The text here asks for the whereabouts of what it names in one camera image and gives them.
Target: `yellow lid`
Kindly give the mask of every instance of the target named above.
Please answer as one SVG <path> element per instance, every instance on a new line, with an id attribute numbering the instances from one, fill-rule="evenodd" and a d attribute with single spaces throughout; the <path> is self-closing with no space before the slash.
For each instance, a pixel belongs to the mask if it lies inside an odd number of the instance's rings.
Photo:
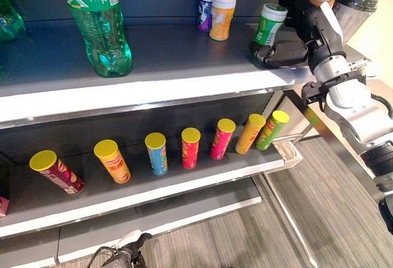
<path id="1" fill-rule="evenodd" d="M 161 133 L 150 133 L 145 138 L 145 144 L 150 149 L 159 149 L 165 144 L 165 136 Z"/>
<path id="2" fill-rule="evenodd" d="M 256 114 L 256 113 L 250 114 L 248 117 L 248 121 L 252 125 L 258 125 L 261 127 L 263 127 L 266 123 L 266 119 L 260 114 Z"/>
<path id="3" fill-rule="evenodd" d="M 221 119 L 219 120 L 217 127 L 224 133 L 232 133 L 235 130 L 236 125 L 230 119 Z"/>
<path id="4" fill-rule="evenodd" d="M 94 146 L 94 154 L 97 157 L 107 157 L 111 156 L 113 153 L 117 151 L 117 143 L 113 140 L 102 140 Z"/>
<path id="5" fill-rule="evenodd" d="M 280 124 L 285 124 L 289 121 L 289 115 L 284 111 L 276 110 L 273 111 L 272 115 L 274 120 Z"/>
<path id="6" fill-rule="evenodd" d="M 188 143 L 196 143 L 200 140 L 201 133 L 196 128 L 185 128 L 182 132 L 182 139 Z"/>
<path id="7" fill-rule="evenodd" d="M 52 150 L 37 152 L 30 159 L 29 166 L 34 171 L 45 171 L 55 164 L 57 155 Z"/>

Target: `pink chip can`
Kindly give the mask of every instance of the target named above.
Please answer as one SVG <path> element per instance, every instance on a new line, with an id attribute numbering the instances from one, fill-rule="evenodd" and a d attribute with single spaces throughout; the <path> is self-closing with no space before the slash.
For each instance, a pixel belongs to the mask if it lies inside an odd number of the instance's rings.
<path id="1" fill-rule="evenodd" d="M 52 150 L 40 151 L 33 155 L 30 159 L 29 166 L 32 170 L 38 171 L 68 194 L 79 193 L 84 187 L 83 181 Z"/>
<path id="2" fill-rule="evenodd" d="M 221 119 L 217 124 L 216 135 L 214 136 L 213 145 L 210 151 L 212 159 L 222 159 L 227 150 L 229 141 L 235 131 L 236 124 L 230 119 Z"/>

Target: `soda bottle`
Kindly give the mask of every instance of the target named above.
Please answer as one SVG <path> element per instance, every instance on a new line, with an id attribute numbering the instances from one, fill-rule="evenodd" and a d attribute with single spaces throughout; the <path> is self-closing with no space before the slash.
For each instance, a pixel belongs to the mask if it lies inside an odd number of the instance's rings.
<path id="1" fill-rule="evenodd" d="M 9 0 L 0 0 L 0 42 L 22 38 L 26 27 Z"/>
<path id="2" fill-rule="evenodd" d="M 124 37 L 119 0 L 67 0 L 67 3 L 96 73 L 102 77 L 127 75 L 132 58 Z"/>

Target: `shelf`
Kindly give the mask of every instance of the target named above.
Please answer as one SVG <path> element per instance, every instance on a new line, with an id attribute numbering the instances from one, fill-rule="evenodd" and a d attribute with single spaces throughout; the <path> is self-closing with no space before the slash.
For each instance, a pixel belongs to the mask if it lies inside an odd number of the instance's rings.
<path id="1" fill-rule="evenodd" d="M 126 27 L 133 70 L 103 79 L 94 73 L 78 29 L 34 30 L 1 46 L 0 128 L 266 93 L 314 79 L 306 66 L 258 64 L 248 50 L 254 31 L 255 25 L 232 25 L 230 38 L 219 42 L 194 25 Z M 297 37 L 284 28 L 277 40 L 285 39 Z M 346 51 L 349 61 L 363 57 L 349 47 Z"/>
<path id="2" fill-rule="evenodd" d="M 0 267 L 41 268 L 55 265 L 60 228 L 0 240 Z"/>
<path id="3" fill-rule="evenodd" d="M 67 225 L 60 230 L 58 259 L 66 262 L 93 254 L 136 229 L 157 235 L 261 201 L 254 183 L 246 178 Z"/>
<path id="4" fill-rule="evenodd" d="M 167 140 L 169 171 L 165 176 L 152 173 L 144 144 L 121 148 L 132 175 L 126 184 L 115 184 L 92 153 L 62 158 L 84 178 L 85 187 L 77 195 L 66 194 L 28 165 L 13 167 L 10 205 L 7 216 L 0 218 L 0 238 L 74 223 L 284 165 L 274 146 L 263 152 L 250 149 L 246 155 L 236 153 L 233 147 L 241 130 L 236 129 L 222 160 L 209 156 L 213 134 L 202 134 L 198 164 L 193 170 L 181 165 L 180 140 Z"/>

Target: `gray carpet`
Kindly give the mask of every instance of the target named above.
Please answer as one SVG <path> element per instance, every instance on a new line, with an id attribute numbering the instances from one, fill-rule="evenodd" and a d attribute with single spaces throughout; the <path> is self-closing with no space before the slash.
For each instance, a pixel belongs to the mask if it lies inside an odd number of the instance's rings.
<path id="1" fill-rule="evenodd" d="M 270 177 L 319 267 L 393 267 L 393 236 L 376 203 L 324 140 L 302 141 L 297 148 L 305 159 Z M 150 268 L 309 267 L 267 189 L 262 203 L 156 236 L 142 252 Z"/>

